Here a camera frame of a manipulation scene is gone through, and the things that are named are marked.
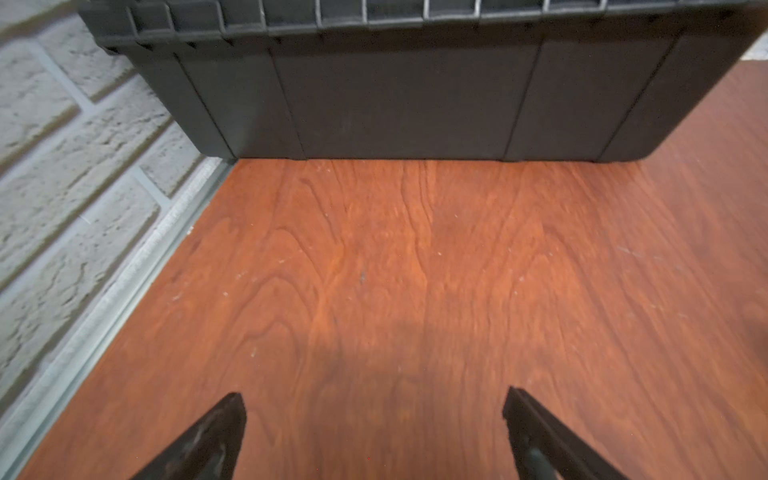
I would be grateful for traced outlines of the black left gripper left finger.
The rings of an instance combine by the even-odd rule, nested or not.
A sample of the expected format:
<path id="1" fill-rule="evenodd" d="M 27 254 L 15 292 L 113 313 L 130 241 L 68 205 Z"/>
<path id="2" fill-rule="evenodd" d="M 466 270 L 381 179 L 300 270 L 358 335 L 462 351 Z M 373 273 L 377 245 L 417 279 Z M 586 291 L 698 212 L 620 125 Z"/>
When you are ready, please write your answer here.
<path id="1" fill-rule="evenodd" d="M 246 423 L 242 395 L 230 392 L 132 479 L 232 479 Z"/>

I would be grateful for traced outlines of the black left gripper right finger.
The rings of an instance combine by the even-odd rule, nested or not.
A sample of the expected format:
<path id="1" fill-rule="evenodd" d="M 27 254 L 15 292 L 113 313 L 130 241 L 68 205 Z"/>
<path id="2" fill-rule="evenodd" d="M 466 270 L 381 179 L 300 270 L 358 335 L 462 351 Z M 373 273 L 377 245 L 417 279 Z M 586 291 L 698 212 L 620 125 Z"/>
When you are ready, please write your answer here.
<path id="1" fill-rule="evenodd" d="M 521 479 L 625 477 L 522 388 L 508 389 L 502 416 Z"/>

